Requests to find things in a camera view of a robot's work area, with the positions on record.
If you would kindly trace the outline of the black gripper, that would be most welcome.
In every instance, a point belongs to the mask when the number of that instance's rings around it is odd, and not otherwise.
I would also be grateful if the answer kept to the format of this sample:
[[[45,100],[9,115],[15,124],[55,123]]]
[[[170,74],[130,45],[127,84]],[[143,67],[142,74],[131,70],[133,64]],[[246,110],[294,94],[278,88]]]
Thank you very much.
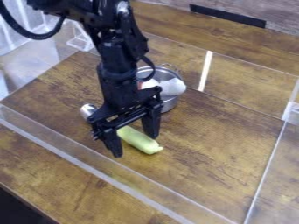
[[[138,70],[113,73],[103,66],[98,67],[98,78],[103,94],[103,105],[89,117],[93,134],[105,141],[115,158],[123,156],[122,140],[118,130],[137,120],[142,120],[143,131],[157,139],[162,121],[162,88],[138,88]]]

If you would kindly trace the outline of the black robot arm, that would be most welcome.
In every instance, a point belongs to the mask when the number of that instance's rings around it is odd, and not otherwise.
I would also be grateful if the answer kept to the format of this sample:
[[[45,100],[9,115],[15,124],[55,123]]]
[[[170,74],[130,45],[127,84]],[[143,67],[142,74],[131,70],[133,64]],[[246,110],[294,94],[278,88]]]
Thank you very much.
[[[105,142],[113,155],[123,156],[118,130],[134,121],[145,133],[158,138],[162,119],[162,88],[141,89],[150,77],[137,76],[138,63],[150,63],[147,41],[138,28],[129,0],[27,0],[38,11],[83,24],[101,55],[98,79],[105,103],[89,117],[95,139]]]

